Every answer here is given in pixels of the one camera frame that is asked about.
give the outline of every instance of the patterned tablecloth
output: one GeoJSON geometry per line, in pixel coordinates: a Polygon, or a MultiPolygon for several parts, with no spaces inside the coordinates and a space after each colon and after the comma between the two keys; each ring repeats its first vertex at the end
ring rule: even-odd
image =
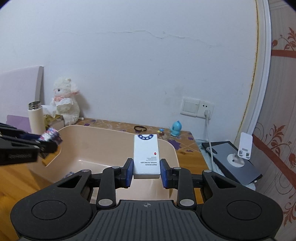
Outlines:
{"type": "MultiPolygon", "coordinates": [[[[159,130],[159,127],[144,126],[147,128],[147,131],[141,132],[141,131],[136,131],[134,129],[134,126],[138,126],[136,124],[109,121],[109,120],[96,120],[96,119],[89,119],[89,118],[84,118],[84,120],[78,120],[77,125],[93,126],[93,127],[99,127],[99,128],[116,130],[116,131],[124,131],[124,132],[129,132],[134,134],[139,134],[139,133],[157,134],[157,131],[159,130]]],[[[200,152],[191,132],[181,131],[179,136],[173,137],[170,135],[170,130],[164,128],[164,135],[161,136],[158,134],[157,136],[158,138],[166,140],[167,142],[172,144],[177,153],[189,154],[194,152],[200,152]]]]}

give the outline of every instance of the thermos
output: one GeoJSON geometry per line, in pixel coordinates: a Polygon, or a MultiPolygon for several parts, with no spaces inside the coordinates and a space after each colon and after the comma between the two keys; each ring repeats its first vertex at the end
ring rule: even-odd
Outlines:
{"type": "Polygon", "coordinates": [[[42,135],[45,130],[43,110],[40,101],[34,101],[29,104],[28,109],[31,132],[42,135]]]}

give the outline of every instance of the red stripe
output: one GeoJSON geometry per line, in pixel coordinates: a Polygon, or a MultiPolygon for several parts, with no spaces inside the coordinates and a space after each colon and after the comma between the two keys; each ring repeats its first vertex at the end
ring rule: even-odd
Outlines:
{"type": "Polygon", "coordinates": [[[291,50],[271,50],[271,56],[296,58],[296,51],[291,51],[291,50]]]}
{"type": "Polygon", "coordinates": [[[270,160],[272,160],[272,162],[277,166],[278,169],[280,169],[280,171],[296,189],[296,173],[287,167],[287,165],[255,135],[253,135],[253,143],[259,150],[263,151],[270,160]]]}

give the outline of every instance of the power socket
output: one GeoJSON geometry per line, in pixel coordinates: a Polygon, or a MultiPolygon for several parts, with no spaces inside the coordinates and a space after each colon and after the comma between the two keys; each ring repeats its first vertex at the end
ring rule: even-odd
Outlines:
{"type": "Polygon", "coordinates": [[[196,113],[196,117],[200,117],[200,118],[204,118],[205,119],[205,110],[209,110],[210,111],[210,118],[212,117],[213,111],[214,111],[214,104],[201,100],[200,101],[200,105],[198,108],[198,111],[196,113]]]}

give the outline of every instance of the plush toy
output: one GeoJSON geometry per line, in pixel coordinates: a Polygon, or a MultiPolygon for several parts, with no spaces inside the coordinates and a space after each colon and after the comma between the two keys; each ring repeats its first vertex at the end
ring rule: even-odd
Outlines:
{"type": "Polygon", "coordinates": [[[75,95],[79,90],[71,79],[59,78],[54,83],[54,97],[51,105],[57,108],[57,115],[62,115],[65,126],[73,125],[78,121],[80,109],[75,95]]]}

